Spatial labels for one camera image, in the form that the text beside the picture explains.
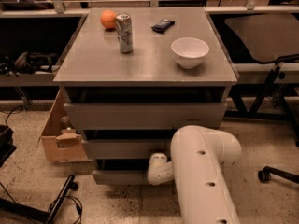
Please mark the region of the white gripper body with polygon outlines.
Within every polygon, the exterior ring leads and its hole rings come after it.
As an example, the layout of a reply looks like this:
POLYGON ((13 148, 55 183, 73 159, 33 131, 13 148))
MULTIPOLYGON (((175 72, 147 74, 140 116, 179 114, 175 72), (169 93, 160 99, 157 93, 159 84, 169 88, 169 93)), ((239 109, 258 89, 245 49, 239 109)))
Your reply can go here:
POLYGON ((165 154, 153 153, 150 156, 147 178, 153 186, 166 183, 174 178, 172 162, 167 160, 165 154))

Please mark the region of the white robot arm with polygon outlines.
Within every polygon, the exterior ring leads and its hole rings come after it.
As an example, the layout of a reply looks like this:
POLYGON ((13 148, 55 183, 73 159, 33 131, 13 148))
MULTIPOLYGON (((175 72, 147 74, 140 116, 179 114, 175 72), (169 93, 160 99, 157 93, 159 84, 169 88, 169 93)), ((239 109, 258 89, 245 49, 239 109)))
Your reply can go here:
POLYGON ((148 181, 175 182, 183 224, 240 224, 221 166, 236 163, 241 153, 230 133, 185 126, 173 135, 169 155, 150 156, 148 181))

